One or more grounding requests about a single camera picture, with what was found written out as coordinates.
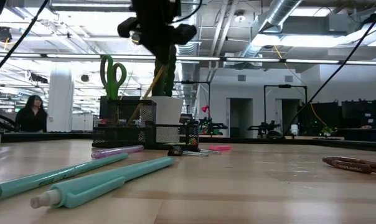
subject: black cable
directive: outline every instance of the black cable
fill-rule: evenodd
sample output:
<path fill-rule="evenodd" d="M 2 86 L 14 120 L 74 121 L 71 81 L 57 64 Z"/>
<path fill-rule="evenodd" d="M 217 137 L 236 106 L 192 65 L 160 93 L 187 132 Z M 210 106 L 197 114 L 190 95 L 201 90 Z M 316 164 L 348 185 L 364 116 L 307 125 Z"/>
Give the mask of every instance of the black cable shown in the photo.
<path fill-rule="evenodd" d="M 9 50 L 7 55 L 1 60 L 0 68 L 7 62 L 7 60 L 11 56 L 11 54 L 14 53 L 14 51 L 17 49 L 19 44 L 21 44 L 21 42 L 24 40 L 24 38 L 27 36 L 27 34 L 31 31 L 34 23 L 37 21 L 37 18 L 39 17 L 40 13 L 44 10 L 44 8 L 45 8 L 45 6 L 47 5 L 48 2 L 49 2 L 49 0 L 44 0 L 43 4 L 40 6 L 39 10 L 37 11 L 36 16 L 32 19 L 32 22 L 26 28 L 25 32 L 21 35 L 21 38 L 19 38 L 19 40 L 14 44 L 14 46 L 12 46 L 12 48 Z"/>
<path fill-rule="evenodd" d="M 189 14 L 188 16 L 185 16 L 181 19 L 178 19 L 176 21 L 173 21 L 172 23 L 181 22 L 181 21 L 184 21 L 186 19 L 189 19 L 191 16 L 193 16 L 200 9 L 200 7 L 202 6 L 202 3 L 203 3 L 203 0 L 200 0 L 198 7 L 196 7 L 196 9 L 191 14 Z"/>
<path fill-rule="evenodd" d="M 315 92 L 315 94 L 313 95 L 313 97 L 311 97 L 311 99 L 296 113 L 296 115 L 294 116 L 294 118 L 292 119 L 292 121 L 290 122 L 290 124 L 289 124 L 288 127 L 292 126 L 292 124 L 294 123 L 294 120 L 299 116 L 299 114 L 302 112 L 302 110 L 305 109 L 305 107 L 307 107 L 313 101 L 313 99 L 315 99 L 315 97 L 326 86 L 326 84 L 329 83 L 329 81 L 343 68 L 343 66 L 347 63 L 347 61 L 350 60 L 351 56 L 358 49 L 358 47 L 360 46 L 360 44 L 362 43 L 362 41 L 368 36 L 368 33 L 374 27 L 375 24 L 376 24 L 376 18 L 372 22 L 372 24 L 369 26 L 369 28 L 367 29 L 367 31 L 363 34 L 363 36 L 361 37 L 361 39 L 358 41 L 358 43 L 354 47 L 354 49 L 352 49 L 352 51 L 349 54 L 349 56 L 347 56 L 347 58 L 343 61 L 343 63 L 339 66 L 339 68 L 336 69 L 336 71 L 324 82 L 324 84 L 322 84 L 322 86 L 319 87 L 319 89 L 317 90 L 317 92 Z M 283 133 L 283 135 L 282 135 L 281 138 L 284 138 L 286 136 L 286 134 L 288 133 L 288 131 L 289 131 L 289 128 L 286 129 L 286 131 Z"/>

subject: doorway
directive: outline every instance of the doorway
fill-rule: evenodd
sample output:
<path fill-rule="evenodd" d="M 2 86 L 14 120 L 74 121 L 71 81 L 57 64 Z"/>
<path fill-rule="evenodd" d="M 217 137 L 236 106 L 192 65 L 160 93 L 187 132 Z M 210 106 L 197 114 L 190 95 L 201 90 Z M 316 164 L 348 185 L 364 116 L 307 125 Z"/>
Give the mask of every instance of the doorway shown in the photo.
<path fill-rule="evenodd" d="M 253 100 L 245 98 L 228 98 L 229 100 L 229 137 L 252 138 L 253 132 L 248 127 L 253 122 Z"/>
<path fill-rule="evenodd" d="M 285 132 L 290 129 L 289 125 L 296 113 L 298 112 L 298 106 L 300 105 L 299 99 L 282 99 L 281 100 L 281 110 L 282 110 L 282 122 L 281 129 Z"/>

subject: white column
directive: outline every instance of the white column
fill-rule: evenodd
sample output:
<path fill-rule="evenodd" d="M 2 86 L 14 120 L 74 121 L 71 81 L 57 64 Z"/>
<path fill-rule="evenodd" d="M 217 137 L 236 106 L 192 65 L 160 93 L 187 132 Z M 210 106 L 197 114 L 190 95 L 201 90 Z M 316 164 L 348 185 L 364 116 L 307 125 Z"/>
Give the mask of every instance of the white column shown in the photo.
<path fill-rule="evenodd" d="M 73 76 L 68 63 L 55 63 L 50 76 L 47 131 L 72 130 Z"/>

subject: table surface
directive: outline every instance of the table surface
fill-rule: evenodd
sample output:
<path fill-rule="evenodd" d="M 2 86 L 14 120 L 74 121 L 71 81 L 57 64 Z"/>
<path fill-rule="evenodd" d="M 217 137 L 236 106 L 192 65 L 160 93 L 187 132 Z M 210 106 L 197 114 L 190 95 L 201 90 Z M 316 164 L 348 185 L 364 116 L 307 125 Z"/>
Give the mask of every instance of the table surface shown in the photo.
<path fill-rule="evenodd" d="M 0 181 L 89 161 L 90 145 L 89 140 L 2 144 Z M 81 176 L 166 153 L 137 152 Z M 234 144 L 222 155 L 177 157 L 172 167 L 74 209 L 33 209 L 30 198 L 49 186 L 28 191 L 0 201 L 0 223 L 376 223 L 376 174 L 335 169 L 321 162 L 324 156 L 376 162 L 376 152 Z"/>

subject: scissors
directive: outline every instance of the scissors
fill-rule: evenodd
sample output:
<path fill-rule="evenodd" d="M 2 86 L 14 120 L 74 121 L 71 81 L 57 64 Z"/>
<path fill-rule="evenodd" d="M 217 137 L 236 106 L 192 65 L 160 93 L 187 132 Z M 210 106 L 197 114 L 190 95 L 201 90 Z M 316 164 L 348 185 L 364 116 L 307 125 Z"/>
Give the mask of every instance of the scissors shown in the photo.
<path fill-rule="evenodd" d="M 108 68 L 106 69 L 105 78 L 105 64 L 108 61 Z M 120 68 L 121 78 L 116 79 L 116 71 Z M 101 58 L 100 68 L 101 82 L 106 90 L 108 100 L 117 100 L 120 86 L 125 82 L 127 77 L 126 67 L 121 63 L 113 64 L 113 58 L 110 55 L 104 55 Z"/>
<path fill-rule="evenodd" d="M 360 172 L 363 174 L 376 173 L 376 162 L 365 161 L 348 157 L 323 157 L 322 161 L 338 169 Z"/>

